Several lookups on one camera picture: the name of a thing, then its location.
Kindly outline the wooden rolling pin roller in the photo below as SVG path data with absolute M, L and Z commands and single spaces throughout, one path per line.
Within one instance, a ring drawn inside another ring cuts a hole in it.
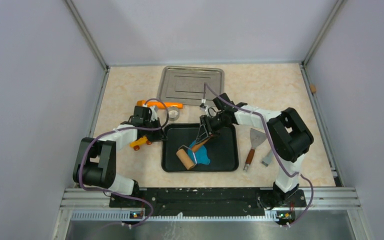
M 195 144 L 192 148 L 191 151 L 194 154 L 200 147 L 205 146 L 205 144 L 209 141 L 210 139 L 205 140 L 202 143 Z M 187 151 L 188 151 L 189 146 L 187 145 L 182 145 L 179 147 L 177 152 L 175 153 L 177 158 L 181 161 L 183 166 L 186 168 L 186 170 L 191 170 L 197 165 L 201 164 L 195 164 L 192 162 L 191 158 L 188 156 Z

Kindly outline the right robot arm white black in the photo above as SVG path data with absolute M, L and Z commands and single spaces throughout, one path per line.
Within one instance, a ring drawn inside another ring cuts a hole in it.
M 244 102 L 234 104 L 226 93 L 213 99 L 217 110 L 210 114 L 210 106 L 202 99 L 200 127 L 195 145 L 200 147 L 218 132 L 231 125 L 245 125 L 261 129 L 273 155 L 279 164 L 279 172 L 273 183 L 273 200 L 279 206 L 287 206 L 299 188 L 302 162 L 314 137 L 298 112 L 288 107 L 282 111 L 266 110 Z

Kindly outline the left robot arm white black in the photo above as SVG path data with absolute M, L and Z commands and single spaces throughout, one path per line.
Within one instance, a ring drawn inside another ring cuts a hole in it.
M 129 207 L 140 202 L 137 182 L 117 173 L 117 151 L 146 138 L 145 142 L 162 141 L 162 130 L 156 106 L 135 106 L 133 115 L 116 128 L 96 138 L 84 137 L 79 144 L 72 178 L 75 183 L 121 194 Z

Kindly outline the black baking tray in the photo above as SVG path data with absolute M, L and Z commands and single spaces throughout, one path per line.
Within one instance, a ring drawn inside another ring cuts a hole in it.
M 167 140 L 162 143 L 161 167 L 165 172 L 187 171 L 176 152 L 180 146 L 189 146 L 195 141 L 198 130 L 198 123 L 171 123 L 164 128 Z M 192 172 L 232 172 L 238 168 L 239 154 L 234 125 L 222 128 L 219 136 L 210 139 L 204 146 L 210 164 L 199 164 L 191 169 Z

